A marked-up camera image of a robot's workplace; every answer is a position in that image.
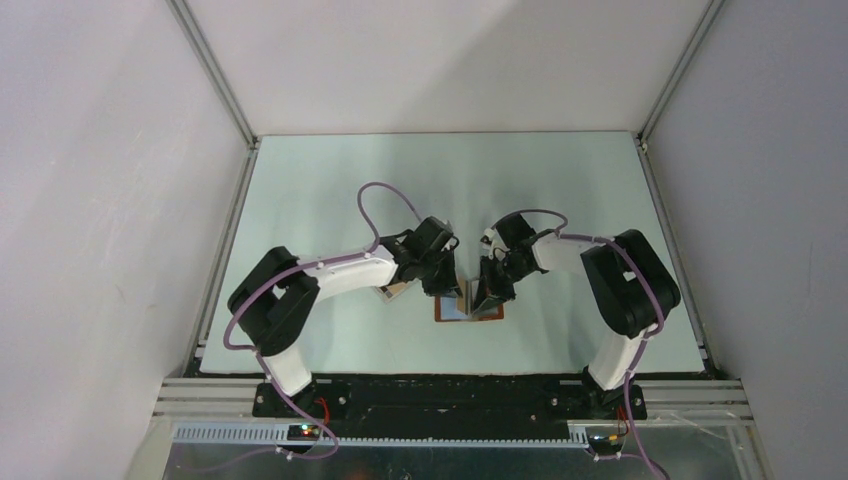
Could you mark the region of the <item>brown leather card holder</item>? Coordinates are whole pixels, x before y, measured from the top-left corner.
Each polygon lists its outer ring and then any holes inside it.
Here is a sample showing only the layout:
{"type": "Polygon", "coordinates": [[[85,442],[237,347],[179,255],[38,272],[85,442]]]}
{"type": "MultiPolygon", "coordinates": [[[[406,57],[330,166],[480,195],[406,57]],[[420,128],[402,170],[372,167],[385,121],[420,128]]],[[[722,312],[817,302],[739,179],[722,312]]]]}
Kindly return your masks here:
{"type": "Polygon", "coordinates": [[[437,323],[498,321],[505,317],[502,305],[486,311],[472,311],[473,295],[479,284],[478,278],[465,279],[460,285],[461,296],[435,298],[434,319],[437,323]]]}

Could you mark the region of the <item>clear plastic card box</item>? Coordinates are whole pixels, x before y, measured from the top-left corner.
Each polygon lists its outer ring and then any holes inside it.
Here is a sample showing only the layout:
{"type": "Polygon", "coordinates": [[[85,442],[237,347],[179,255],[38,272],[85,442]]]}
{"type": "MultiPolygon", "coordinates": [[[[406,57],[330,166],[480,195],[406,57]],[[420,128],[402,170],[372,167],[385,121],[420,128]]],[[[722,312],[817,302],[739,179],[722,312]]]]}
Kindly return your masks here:
{"type": "Polygon", "coordinates": [[[389,304],[417,285],[418,281],[399,282],[391,285],[373,287],[373,290],[383,303],[389,304]]]}

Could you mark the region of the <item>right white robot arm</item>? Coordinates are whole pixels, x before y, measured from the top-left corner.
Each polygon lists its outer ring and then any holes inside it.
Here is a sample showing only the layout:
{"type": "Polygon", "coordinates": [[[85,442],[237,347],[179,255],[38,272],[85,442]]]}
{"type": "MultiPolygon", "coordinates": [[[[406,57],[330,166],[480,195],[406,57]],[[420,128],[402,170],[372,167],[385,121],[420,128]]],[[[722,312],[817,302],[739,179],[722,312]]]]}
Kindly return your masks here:
{"type": "Polygon", "coordinates": [[[564,271],[586,278],[607,333],[584,370],[585,411],[606,418],[622,403],[647,343],[681,302],[675,279],[643,233],[612,238],[573,234],[562,226],[536,230],[518,210],[497,220],[481,239],[483,253],[470,310],[495,309],[516,297],[534,273],[564,271]]]}

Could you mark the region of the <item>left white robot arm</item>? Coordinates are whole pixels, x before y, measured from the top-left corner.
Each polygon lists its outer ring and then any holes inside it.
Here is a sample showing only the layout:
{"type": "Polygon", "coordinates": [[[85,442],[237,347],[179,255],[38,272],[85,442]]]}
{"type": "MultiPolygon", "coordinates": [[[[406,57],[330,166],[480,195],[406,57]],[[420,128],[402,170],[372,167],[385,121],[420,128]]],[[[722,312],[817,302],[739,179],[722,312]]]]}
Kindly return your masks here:
{"type": "Polygon", "coordinates": [[[451,227],[429,216],[414,229],[378,236],[361,250],[304,260],[283,246],[266,252],[227,301],[232,315],[225,333],[241,329],[247,350],[278,387],[277,402],[292,416],[316,403],[297,344],[314,306],[354,290],[419,282],[430,297],[456,297],[460,287],[451,227]]]}

